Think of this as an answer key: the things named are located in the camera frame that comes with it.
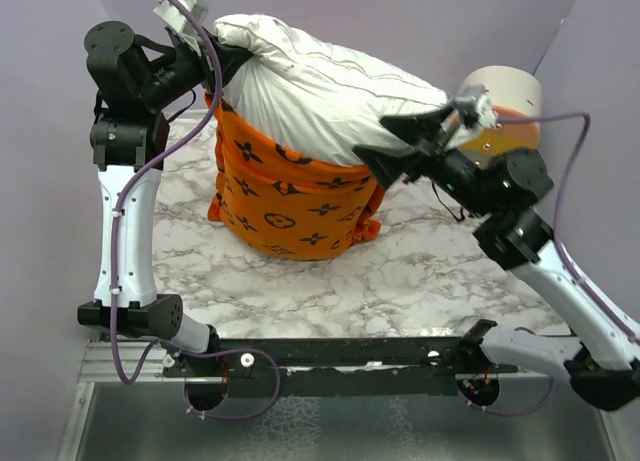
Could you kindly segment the white pillow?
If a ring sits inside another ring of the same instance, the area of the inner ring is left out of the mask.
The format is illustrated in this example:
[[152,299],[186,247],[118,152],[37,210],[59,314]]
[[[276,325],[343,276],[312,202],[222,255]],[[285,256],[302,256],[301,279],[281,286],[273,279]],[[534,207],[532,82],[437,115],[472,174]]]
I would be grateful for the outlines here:
[[321,41],[265,14],[215,20],[219,41],[251,57],[223,90],[228,105],[283,148],[315,161],[356,166],[356,145],[389,148],[379,119],[433,111],[445,91],[364,52]]

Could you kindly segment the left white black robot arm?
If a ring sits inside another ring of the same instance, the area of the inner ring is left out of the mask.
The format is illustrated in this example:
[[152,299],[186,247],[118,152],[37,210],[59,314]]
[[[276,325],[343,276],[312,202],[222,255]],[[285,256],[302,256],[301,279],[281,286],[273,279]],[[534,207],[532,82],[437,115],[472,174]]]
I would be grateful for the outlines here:
[[149,337],[187,351],[186,363],[206,376],[220,366],[212,327],[183,311],[177,294],[160,294],[152,267],[152,228],[170,122],[163,109],[198,85],[224,87],[251,58],[241,47],[209,38],[217,58],[205,59],[202,43],[174,38],[159,45],[125,23],[107,21],[85,36],[86,65],[97,85],[90,132],[102,196],[100,274],[78,322],[111,337]]

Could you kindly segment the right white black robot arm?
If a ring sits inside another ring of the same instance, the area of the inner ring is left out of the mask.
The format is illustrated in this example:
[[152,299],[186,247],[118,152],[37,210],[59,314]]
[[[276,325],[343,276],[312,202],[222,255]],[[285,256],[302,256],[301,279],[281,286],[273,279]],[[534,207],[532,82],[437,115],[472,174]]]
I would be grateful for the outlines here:
[[430,179],[480,219],[483,253],[537,292],[571,328],[546,337],[480,320],[454,353],[458,372],[511,365],[571,386],[591,406],[613,412],[639,396],[639,327],[571,261],[537,204],[553,182],[531,148],[505,152],[478,167],[460,145],[504,124],[492,108],[447,106],[413,116],[385,116],[399,139],[392,148],[359,145],[356,156],[378,183]]

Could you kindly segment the orange patterned fleece pillowcase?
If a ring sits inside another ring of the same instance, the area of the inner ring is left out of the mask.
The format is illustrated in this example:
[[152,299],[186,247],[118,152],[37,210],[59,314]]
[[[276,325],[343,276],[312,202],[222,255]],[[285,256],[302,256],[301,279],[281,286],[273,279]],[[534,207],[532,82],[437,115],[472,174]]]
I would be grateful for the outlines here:
[[257,251],[298,261],[332,259],[379,235],[374,216],[385,191],[367,167],[327,164],[285,148],[226,101],[215,120],[209,221]]

